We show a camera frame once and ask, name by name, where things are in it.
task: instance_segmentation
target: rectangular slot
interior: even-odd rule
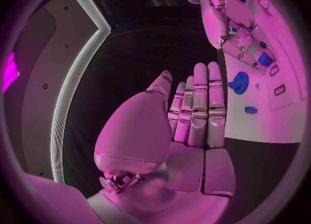
[[[282,85],[282,86],[274,89],[274,95],[275,96],[278,96],[278,95],[280,95],[280,94],[282,94],[284,92],[285,92],[285,85]]]
[[[270,76],[274,76],[280,69],[278,68],[278,65],[274,65],[271,69],[270,69]]]

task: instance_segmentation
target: pink light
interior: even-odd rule
[[[17,71],[14,57],[15,52],[12,52],[9,55],[7,66],[4,71],[2,93],[4,93],[8,89],[8,87],[17,79],[17,77],[19,77],[19,72]]]

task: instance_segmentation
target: blue component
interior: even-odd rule
[[[245,72],[238,72],[233,82],[228,82],[228,87],[233,89],[236,94],[243,94],[248,88],[248,83],[248,75]]]
[[[265,52],[262,52],[258,62],[265,67],[269,67],[273,60]]]
[[[252,107],[252,106],[247,106],[247,107],[245,107],[245,112],[247,114],[255,114],[255,113],[257,113],[257,109]]]

